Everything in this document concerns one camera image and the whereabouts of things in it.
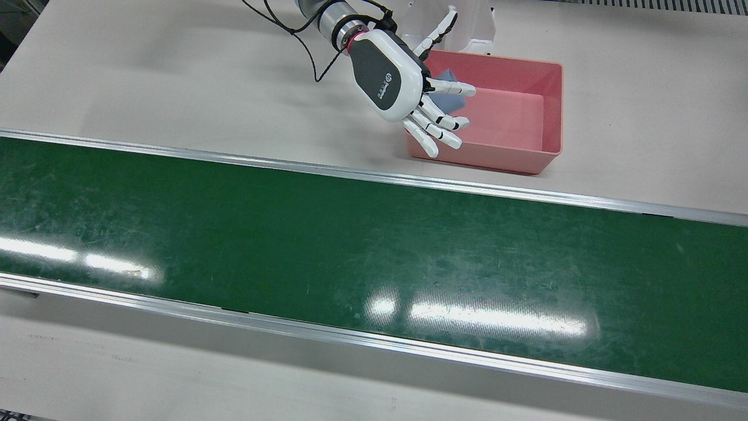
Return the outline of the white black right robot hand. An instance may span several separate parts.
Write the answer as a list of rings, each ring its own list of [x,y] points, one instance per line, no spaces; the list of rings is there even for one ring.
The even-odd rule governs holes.
[[[454,6],[438,26],[415,48],[395,32],[372,29],[353,36],[347,52],[358,89],[386,122],[400,122],[429,158],[439,154],[437,142],[452,149],[462,146],[456,135],[470,125],[466,117],[454,117],[433,101],[433,94],[470,98],[476,88],[459,81],[432,77],[425,59],[432,48],[451,32],[459,17]]]

